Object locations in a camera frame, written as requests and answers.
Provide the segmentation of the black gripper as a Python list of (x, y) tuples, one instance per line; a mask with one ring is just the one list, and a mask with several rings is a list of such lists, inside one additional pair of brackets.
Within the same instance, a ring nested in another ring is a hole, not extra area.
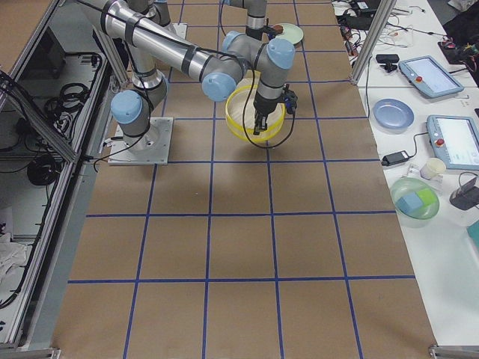
[(258, 86), (254, 96), (254, 129), (253, 135), (259, 135), (268, 129), (267, 117), (274, 112), (281, 101), (282, 89)]

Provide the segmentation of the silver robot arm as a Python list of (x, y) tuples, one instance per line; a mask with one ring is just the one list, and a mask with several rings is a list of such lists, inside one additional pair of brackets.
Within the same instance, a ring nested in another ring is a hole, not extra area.
[(245, 33), (256, 40), (262, 40), (266, 32), (267, 0), (225, 0), (220, 5), (238, 7), (247, 11)]
[(221, 50), (207, 49), (184, 40), (166, 26), (148, 17), (152, 1), (81, 1), (81, 9), (92, 25), (110, 37), (119, 38), (139, 51), (179, 70), (201, 83), (204, 94), (223, 102), (236, 90), (247, 71), (260, 76), (250, 91), (254, 106), (254, 135), (268, 129), (267, 120), (278, 104), (291, 116), (296, 114), (297, 96), (287, 84), (293, 66), (294, 45), (273, 37), (264, 43), (266, 1), (229, 1), (228, 5), (246, 10), (245, 32), (230, 31)]

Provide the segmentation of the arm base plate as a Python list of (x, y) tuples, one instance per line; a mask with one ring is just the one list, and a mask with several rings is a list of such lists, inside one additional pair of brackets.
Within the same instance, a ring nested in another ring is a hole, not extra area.
[(148, 132), (131, 149), (133, 138), (124, 137), (119, 125), (115, 135), (121, 137), (111, 146), (108, 163), (110, 165), (166, 165), (168, 164), (171, 135), (174, 119), (172, 117), (152, 117)]
[(186, 23), (171, 23), (171, 30), (179, 37), (186, 38), (188, 25)]

